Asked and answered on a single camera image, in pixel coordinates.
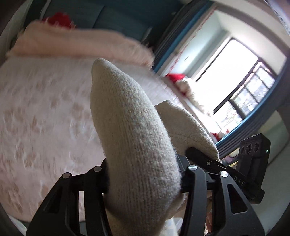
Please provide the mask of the cream knitted sweater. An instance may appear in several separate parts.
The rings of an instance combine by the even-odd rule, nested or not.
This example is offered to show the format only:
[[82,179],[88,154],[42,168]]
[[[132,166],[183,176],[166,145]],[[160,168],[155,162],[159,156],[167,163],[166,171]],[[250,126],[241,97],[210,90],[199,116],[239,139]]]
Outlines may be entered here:
[[112,63],[91,70],[90,108],[108,163],[106,210],[113,235],[159,235],[184,210],[177,154],[195,147],[219,154],[197,120],[171,101],[153,105],[142,87]]

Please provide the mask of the floral beige bed cover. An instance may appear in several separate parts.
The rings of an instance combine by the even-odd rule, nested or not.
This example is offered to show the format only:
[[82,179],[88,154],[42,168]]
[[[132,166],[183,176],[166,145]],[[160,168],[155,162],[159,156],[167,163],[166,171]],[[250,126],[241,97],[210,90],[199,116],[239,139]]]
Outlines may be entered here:
[[12,57],[1,66],[1,204],[29,222],[59,177],[104,159],[90,112],[92,59]]

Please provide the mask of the red plush toy by window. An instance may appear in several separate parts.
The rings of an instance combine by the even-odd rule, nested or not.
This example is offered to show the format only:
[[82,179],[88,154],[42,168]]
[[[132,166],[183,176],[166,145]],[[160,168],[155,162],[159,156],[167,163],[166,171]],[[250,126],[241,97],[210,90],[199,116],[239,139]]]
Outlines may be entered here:
[[191,89],[190,87],[190,78],[187,77],[185,74],[180,73],[168,73],[165,75],[173,84],[181,91],[186,92]]

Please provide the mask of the pink folded quilt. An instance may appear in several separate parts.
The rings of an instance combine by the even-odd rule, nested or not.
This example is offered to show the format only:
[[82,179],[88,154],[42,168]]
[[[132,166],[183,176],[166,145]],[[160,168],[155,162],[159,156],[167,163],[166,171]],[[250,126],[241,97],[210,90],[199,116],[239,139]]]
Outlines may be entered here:
[[107,29],[68,29],[33,21],[19,34],[10,56],[104,58],[151,68],[153,52],[139,41]]

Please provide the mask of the teal upholstered headboard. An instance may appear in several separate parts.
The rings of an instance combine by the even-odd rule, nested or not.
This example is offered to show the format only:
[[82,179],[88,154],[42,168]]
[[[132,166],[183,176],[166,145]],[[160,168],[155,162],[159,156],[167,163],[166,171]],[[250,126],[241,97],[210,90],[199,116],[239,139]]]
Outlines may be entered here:
[[32,1],[24,26],[61,12],[79,29],[110,29],[155,45],[181,8],[180,1],[159,0]]

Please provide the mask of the red pillow at headboard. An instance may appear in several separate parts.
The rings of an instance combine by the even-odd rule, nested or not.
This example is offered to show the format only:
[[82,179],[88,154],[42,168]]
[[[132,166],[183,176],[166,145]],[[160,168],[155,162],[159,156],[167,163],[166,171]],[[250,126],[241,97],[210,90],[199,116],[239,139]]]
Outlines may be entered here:
[[70,19],[70,17],[63,12],[57,12],[53,16],[45,17],[44,19],[42,19],[42,22],[47,23],[51,26],[64,27],[67,29],[76,28],[76,25]]

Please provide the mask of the window with dark frame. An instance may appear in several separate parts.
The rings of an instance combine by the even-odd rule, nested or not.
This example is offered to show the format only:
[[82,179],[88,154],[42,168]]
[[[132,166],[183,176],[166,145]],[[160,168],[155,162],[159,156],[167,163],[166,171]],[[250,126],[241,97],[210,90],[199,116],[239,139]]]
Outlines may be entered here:
[[230,132],[260,105],[276,79],[261,57],[230,38],[195,80],[210,118]]

